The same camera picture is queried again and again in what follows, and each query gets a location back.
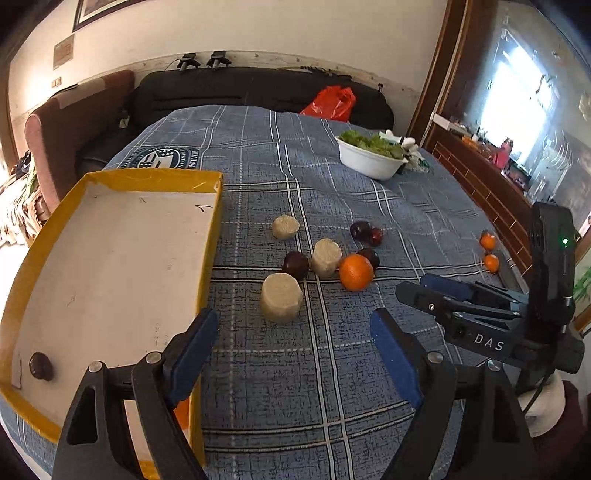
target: bed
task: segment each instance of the bed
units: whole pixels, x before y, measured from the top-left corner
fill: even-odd
[[[403,170],[378,183],[339,161],[334,139],[349,125],[259,107],[208,105],[174,111],[146,128],[109,168],[198,168],[224,174],[223,217],[209,305],[218,342],[203,371],[202,426],[210,479],[376,479],[410,421],[369,335],[369,315],[386,307],[428,351],[455,363],[483,358],[443,341],[432,317],[399,304],[402,280],[436,273],[498,283],[480,264],[480,232],[492,229],[457,181],[430,154],[429,172]],[[358,127],[364,134],[369,132]],[[270,224],[293,215],[296,238],[275,240]],[[264,278],[285,254],[331,238],[344,254],[362,248],[354,220],[384,232],[381,266],[361,293],[338,279],[303,282],[304,305],[286,325],[266,322]],[[55,446],[2,399],[11,436],[46,471]],[[445,476],[462,405],[456,403],[432,477]]]

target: dark round object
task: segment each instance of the dark round object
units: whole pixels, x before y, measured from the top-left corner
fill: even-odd
[[[29,360],[29,371],[31,375],[38,380],[53,380],[53,365],[47,355],[41,352],[35,352]]]
[[[382,244],[384,232],[379,228],[372,228],[369,235],[369,244],[372,247],[379,247]]]
[[[366,242],[367,240],[369,240],[369,236],[371,235],[371,225],[369,224],[369,222],[359,220],[355,222],[353,225],[351,225],[349,231],[351,232],[351,236],[355,240],[359,240],[360,242]]]
[[[294,277],[296,280],[303,280],[308,274],[310,264],[306,256],[300,252],[289,252],[283,259],[281,271]]]
[[[379,267],[379,257],[373,248],[362,248],[357,254],[367,258],[374,270]]]

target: metal screw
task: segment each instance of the metal screw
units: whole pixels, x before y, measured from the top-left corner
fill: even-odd
[[[146,355],[146,363],[157,364],[162,360],[162,354],[160,352],[150,352]]]
[[[501,371],[501,364],[499,362],[495,362],[494,360],[489,360],[486,363],[488,370],[492,372],[500,372]]]
[[[427,354],[427,359],[432,364],[440,364],[441,362],[443,362],[443,355],[440,354],[439,352],[429,352]]]
[[[89,366],[88,366],[88,371],[91,374],[95,374],[98,371],[100,371],[100,369],[103,368],[103,364],[101,362],[92,362]]]

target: pink bottle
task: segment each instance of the pink bottle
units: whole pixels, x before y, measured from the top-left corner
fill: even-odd
[[[506,167],[506,165],[509,163],[509,156],[511,155],[511,152],[513,151],[513,140],[507,138],[499,147],[499,150],[497,151],[496,155],[495,155],[495,159],[493,161],[493,164],[495,165],[495,167],[497,167],[499,170],[503,170],[503,168]]]

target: black cushion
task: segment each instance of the black cushion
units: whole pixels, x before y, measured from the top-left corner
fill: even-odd
[[[101,133],[98,137],[86,143],[77,153],[76,178],[80,180],[86,173],[100,171],[111,161],[117,153],[123,150],[135,139],[141,130],[130,126],[128,128],[114,128]]]
[[[345,76],[254,67],[150,73],[133,92],[131,123],[144,129],[176,109],[200,105],[249,105],[299,113],[329,85],[353,90],[357,102],[351,112],[352,124],[368,129],[393,127],[394,114],[374,88]]]

